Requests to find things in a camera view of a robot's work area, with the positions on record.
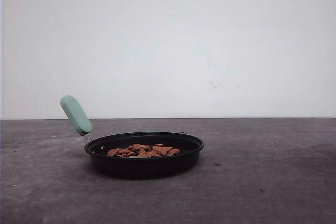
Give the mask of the brown beef cubes pile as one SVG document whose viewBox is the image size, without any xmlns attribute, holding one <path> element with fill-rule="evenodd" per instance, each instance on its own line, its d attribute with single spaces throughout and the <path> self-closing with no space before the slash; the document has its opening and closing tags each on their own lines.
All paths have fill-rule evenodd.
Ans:
<svg viewBox="0 0 336 224">
<path fill-rule="evenodd" d="M 148 158 L 175 156 L 180 153 L 179 148 L 155 143 L 154 145 L 132 144 L 126 148 L 113 148 L 107 151 L 106 155 L 110 157 Z"/>
</svg>

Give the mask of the black frying pan green handle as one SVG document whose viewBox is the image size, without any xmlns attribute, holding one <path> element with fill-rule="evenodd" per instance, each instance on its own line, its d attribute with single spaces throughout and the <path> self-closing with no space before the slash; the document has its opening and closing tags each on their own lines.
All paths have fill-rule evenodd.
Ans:
<svg viewBox="0 0 336 224">
<path fill-rule="evenodd" d="M 177 175 L 193 168 L 205 143 L 198 137 L 173 132 L 131 132 L 92 139 L 93 129 L 80 103 L 71 95 L 60 106 L 85 139 L 92 167 L 117 178 L 147 179 Z"/>
</svg>

